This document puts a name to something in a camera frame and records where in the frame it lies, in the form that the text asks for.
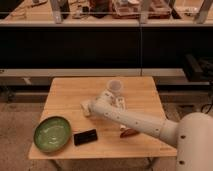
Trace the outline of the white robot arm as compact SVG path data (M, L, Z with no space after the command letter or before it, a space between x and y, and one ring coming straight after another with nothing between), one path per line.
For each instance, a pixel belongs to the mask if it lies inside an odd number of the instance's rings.
M176 148L176 171L213 171L213 117L194 112L174 122L116 108L113 99L112 93L103 91L89 102L89 111Z

